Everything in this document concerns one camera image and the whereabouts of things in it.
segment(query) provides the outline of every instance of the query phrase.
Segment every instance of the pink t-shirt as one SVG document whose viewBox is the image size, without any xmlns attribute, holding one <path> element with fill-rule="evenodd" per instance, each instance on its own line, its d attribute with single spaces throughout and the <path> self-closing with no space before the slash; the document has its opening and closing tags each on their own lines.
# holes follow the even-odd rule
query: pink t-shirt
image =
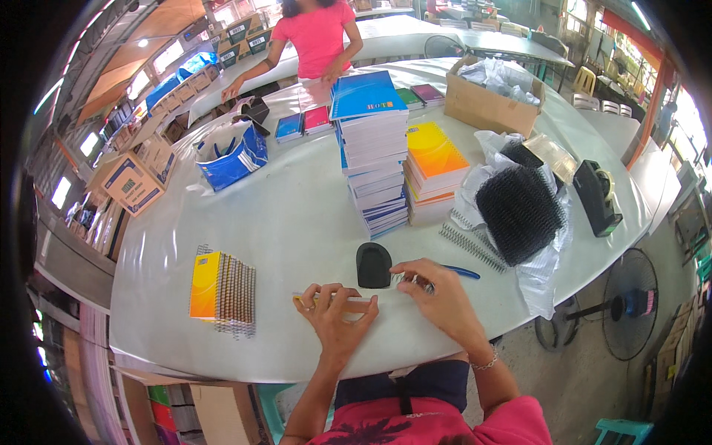
<svg viewBox="0 0 712 445">
<path fill-rule="evenodd" d="M 337 0 L 328 8 L 282 17 L 272 31 L 272 39 L 292 42 L 299 55 L 300 78 L 318 79 L 344 51 L 344 25 L 355 18 L 351 6 Z M 346 61 L 342 69 L 349 68 L 351 62 Z"/>
<path fill-rule="evenodd" d="M 476 445 L 551 445 L 539 402 L 522 396 L 499 407 L 470 429 L 456 407 L 440 399 L 412 397 L 414 414 L 400 414 L 397 398 L 353 403 L 334 413 L 329 431 L 308 445 L 433 445 L 445 436 L 467 434 Z"/>
</svg>

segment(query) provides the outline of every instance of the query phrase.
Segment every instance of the curly hair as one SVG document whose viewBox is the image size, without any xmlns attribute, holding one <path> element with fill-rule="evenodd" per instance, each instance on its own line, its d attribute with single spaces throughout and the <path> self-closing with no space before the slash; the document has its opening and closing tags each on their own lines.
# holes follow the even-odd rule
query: curly hair
<svg viewBox="0 0 712 445">
<path fill-rule="evenodd" d="M 336 3 L 338 0 L 316 0 L 319 6 L 322 8 L 328 8 Z M 297 16 L 301 11 L 299 10 L 299 3 L 296 0 L 284 0 L 282 2 L 282 15 L 284 17 L 290 18 Z"/>
</svg>

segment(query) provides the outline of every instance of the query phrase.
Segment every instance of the stand fan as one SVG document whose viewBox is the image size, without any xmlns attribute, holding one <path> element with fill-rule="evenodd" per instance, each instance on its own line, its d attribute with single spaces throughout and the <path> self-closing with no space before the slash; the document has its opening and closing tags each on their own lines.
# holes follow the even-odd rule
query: stand fan
<svg viewBox="0 0 712 445">
<path fill-rule="evenodd" d="M 618 360 L 636 357 L 645 348 L 655 326 L 658 278 L 650 258 L 639 248 L 629 248 L 613 264 L 603 301 L 580 310 L 575 298 L 555 309 L 551 320 L 537 317 L 535 331 L 546 350 L 558 352 L 569 345 L 580 318 L 600 313 L 608 352 Z"/>
<path fill-rule="evenodd" d="M 465 50 L 459 43 L 445 36 L 431 36 L 425 41 L 425 58 L 462 57 Z"/>
</svg>

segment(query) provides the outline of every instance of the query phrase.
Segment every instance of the woman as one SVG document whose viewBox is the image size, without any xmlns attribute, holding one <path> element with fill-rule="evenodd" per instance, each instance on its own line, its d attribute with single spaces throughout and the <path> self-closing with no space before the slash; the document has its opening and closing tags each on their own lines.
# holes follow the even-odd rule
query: woman
<svg viewBox="0 0 712 445">
<path fill-rule="evenodd" d="M 277 66 L 287 40 L 292 42 L 299 55 L 297 76 L 300 82 L 321 79 L 334 83 L 343 71 L 351 68 L 351 57 L 363 47 L 356 15 L 343 0 L 284 0 L 282 14 L 272 31 L 272 46 L 267 58 L 225 88 L 223 102 L 237 97 L 245 80 Z M 344 31 L 350 40 L 346 49 Z"/>
<path fill-rule="evenodd" d="M 378 316 L 378 298 L 364 305 L 356 322 L 342 319 L 347 298 L 360 296 L 339 283 L 312 284 L 294 305 L 322 344 L 319 364 L 294 408 L 280 445 L 302 444 L 551 444 L 541 406 L 520 396 L 507 366 L 498 360 L 484 329 L 452 271 L 428 259 L 400 263 L 398 290 L 409 294 L 422 315 L 464 351 L 418 366 L 393 383 L 386 374 L 338 382 L 339 374 Z M 434 293 L 423 287 L 432 283 Z M 314 295 L 335 293 L 315 304 Z M 475 374 L 484 422 L 470 429 L 462 418 L 469 367 Z M 324 431 L 336 387 L 334 422 Z"/>
</svg>

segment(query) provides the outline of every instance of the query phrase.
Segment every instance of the silver bracelet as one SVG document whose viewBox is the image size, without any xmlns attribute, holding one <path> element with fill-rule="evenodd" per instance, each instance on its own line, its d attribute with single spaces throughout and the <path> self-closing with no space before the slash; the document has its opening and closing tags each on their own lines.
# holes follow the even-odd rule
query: silver bracelet
<svg viewBox="0 0 712 445">
<path fill-rule="evenodd" d="M 494 347 L 494 345 L 490 345 L 492 347 L 492 353 L 494 354 L 494 358 L 492 359 L 491 362 L 489 362 L 487 365 L 484 366 L 477 366 L 474 363 L 470 363 L 470 366 L 472 366 L 473 371 L 484 371 L 490 369 L 494 364 L 499 360 L 499 351 L 497 351 L 497 348 Z"/>
</svg>

